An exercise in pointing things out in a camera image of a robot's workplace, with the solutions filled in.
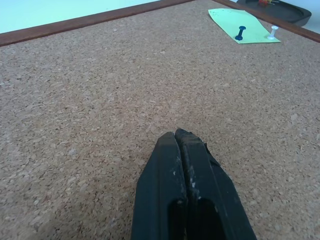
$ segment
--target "dark tray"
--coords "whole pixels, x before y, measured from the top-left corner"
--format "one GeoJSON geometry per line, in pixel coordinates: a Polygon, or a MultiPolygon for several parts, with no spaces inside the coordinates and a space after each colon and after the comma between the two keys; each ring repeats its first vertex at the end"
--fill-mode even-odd
{"type": "Polygon", "coordinates": [[[283,1],[267,6],[261,6],[259,0],[238,0],[237,3],[300,27],[305,25],[311,17],[310,11],[283,1]]]}

